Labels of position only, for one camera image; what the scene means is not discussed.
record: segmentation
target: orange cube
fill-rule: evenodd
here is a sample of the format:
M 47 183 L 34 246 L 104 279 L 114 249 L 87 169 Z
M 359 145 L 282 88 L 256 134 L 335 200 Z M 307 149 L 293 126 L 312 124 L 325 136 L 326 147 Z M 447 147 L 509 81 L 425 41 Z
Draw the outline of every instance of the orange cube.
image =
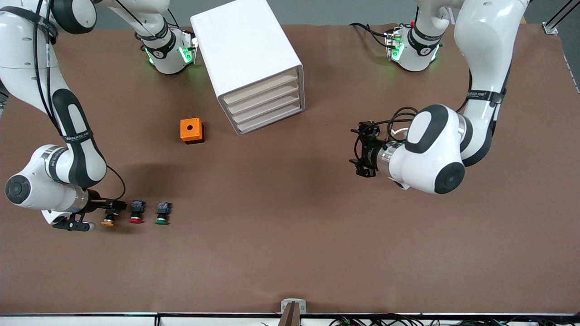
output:
M 204 124 L 199 118 L 183 119 L 180 125 L 181 139 L 185 144 L 205 142 Z

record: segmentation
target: brown tabletop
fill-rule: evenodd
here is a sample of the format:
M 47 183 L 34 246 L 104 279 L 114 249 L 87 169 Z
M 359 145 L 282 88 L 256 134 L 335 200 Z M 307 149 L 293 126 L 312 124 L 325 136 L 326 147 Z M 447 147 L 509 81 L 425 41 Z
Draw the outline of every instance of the brown tabletop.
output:
M 125 212 L 104 227 L 97 211 L 94 232 L 69 233 L 0 196 L 0 311 L 268 312 L 287 297 L 310 312 L 578 311 L 580 98 L 558 37 L 520 27 L 490 153 L 456 191 L 431 195 L 356 176 L 349 130 L 402 106 L 457 108 L 468 72 L 453 31 L 408 73 L 361 29 L 284 30 L 307 109 L 245 136 L 204 67 L 157 73 L 129 30 L 62 35 L 62 73 L 146 222 Z M 179 139 L 191 117 L 203 144 Z M 62 144 L 48 118 L 11 98 L 0 180 L 50 143 Z M 95 189 L 121 186 L 108 173 Z M 159 201 L 173 203 L 169 226 L 154 224 Z

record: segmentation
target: white rectangular box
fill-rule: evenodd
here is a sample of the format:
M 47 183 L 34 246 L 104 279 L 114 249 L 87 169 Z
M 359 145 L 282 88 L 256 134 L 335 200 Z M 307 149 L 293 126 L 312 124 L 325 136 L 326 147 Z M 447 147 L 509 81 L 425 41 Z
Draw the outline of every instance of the white rectangular box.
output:
M 266 0 L 191 17 L 213 90 L 241 135 L 305 109 L 303 67 Z

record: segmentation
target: table surface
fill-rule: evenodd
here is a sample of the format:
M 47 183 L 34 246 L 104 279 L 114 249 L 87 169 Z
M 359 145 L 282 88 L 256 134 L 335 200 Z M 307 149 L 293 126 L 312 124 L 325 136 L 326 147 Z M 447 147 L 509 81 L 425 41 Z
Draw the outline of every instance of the table surface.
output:
M 490 153 L 447 195 L 354 173 L 358 121 L 402 106 L 458 107 L 467 65 L 446 33 L 437 60 L 405 72 L 361 29 L 285 26 L 304 64 L 306 111 L 237 136 L 203 66 L 162 75 L 131 31 L 62 35 L 65 79 L 109 165 L 145 200 L 145 223 L 56 230 L 0 199 L 0 311 L 575 313 L 580 305 L 580 98 L 557 37 L 517 36 Z M 179 120 L 206 142 L 185 145 Z M 10 99 L 0 180 L 43 144 L 37 109 Z M 95 189 L 121 191 L 108 173 Z M 154 206 L 173 203 L 171 224 Z

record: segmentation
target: floor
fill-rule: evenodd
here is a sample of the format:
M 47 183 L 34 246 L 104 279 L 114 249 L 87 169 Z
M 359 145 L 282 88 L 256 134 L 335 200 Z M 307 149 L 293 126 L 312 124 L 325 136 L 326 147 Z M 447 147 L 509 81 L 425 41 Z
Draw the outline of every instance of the floor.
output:
M 190 26 L 192 15 L 230 2 L 230 0 L 172 0 L 170 9 L 180 25 Z M 525 18 L 529 23 L 548 21 L 568 0 L 532 0 Z M 347 25 L 355 21 L 372 25 L 411 20 L 416 5 L 411 0 L 269 0 L 268 3 L 281 24 Z M 97 6 L 97 28 L 129 28 L 119 16 Z M 571 71 L 580 76 L 580 9 L 572 12 L 558 26 L 564 53 Z M 8 91 L 0 81 L 0 115 L 4 94 Z

